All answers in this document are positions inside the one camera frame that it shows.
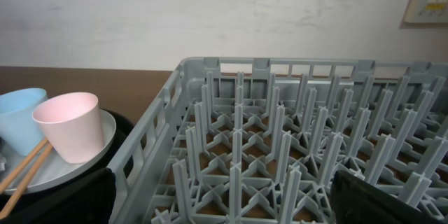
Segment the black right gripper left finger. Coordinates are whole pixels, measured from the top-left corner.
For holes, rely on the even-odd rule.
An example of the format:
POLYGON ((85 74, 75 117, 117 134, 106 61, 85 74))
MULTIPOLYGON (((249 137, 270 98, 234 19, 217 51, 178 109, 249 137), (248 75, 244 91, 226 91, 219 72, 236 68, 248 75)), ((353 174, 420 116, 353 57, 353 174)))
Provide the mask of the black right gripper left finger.
POLYGON ((108 223, 116 199, 116 176, 101 168, 72 184, 17 205, 2 223, 108 223))

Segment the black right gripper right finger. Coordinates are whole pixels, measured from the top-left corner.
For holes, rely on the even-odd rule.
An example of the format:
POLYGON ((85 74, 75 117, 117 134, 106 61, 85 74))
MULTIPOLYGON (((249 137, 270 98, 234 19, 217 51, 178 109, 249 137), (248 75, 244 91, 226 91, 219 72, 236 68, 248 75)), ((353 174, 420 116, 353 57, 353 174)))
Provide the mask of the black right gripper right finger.
POLYGON ((364 182, 337 171, 330 189, 337 224, 431 224, 434 218, 364 182))

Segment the wooden chopstick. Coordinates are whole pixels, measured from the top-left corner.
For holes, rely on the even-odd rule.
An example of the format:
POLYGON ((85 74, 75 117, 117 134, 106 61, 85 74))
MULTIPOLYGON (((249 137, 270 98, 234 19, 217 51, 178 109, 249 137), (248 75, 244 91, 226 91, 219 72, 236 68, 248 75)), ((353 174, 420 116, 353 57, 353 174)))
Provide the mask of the wooden chopstick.
POLYGON ((25 167, 37 156, 43 147, 46 146, 48 140, 44 138, 21 163, 19 163, 1 182, 1 193, 15 180, 15 178, 25 169, 25 167))
POLYGON ((11 211, 13 210, 14 206, 17 204, 18 200, 21 198, 25 190, 27 189, 28 185, 30 184, 31 180, 34 178, 38 170, 41 168, 43 163, 46 161, 46 158, 51 153, 53 147, 50 143, 47 143, 45 147, 41 149, 41 151, 37 154, 38 157, 34 164, 31 166, 29 171, 25 174, 24 178, 21 180, 20 184, 16 188, 15 192, 10 196, 9 200, 1 210, 1 219, 6 218, 11 211))

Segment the pink cup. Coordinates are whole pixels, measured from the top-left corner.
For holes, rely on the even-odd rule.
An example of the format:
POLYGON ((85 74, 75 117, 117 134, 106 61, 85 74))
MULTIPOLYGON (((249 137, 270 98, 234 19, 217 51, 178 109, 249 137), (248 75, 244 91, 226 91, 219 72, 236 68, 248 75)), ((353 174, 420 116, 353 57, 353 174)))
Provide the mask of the pink cup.
POLYGON ((105 146, 99 99, 92 93, 72 92, 53 97, 38 105, 32 118, 68 163, 88 162, 105 146))

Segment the light blue cup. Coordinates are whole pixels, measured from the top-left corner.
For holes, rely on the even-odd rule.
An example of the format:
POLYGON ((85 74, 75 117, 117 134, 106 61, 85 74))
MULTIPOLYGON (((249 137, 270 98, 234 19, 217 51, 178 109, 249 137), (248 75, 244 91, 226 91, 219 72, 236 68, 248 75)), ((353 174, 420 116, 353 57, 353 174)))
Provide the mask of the light blue cup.
POLYGON ((21 156, 27 156, 44 138, 32 115, 47 99, 47 92, 37 87, 1 95, 1 138, 21 156))

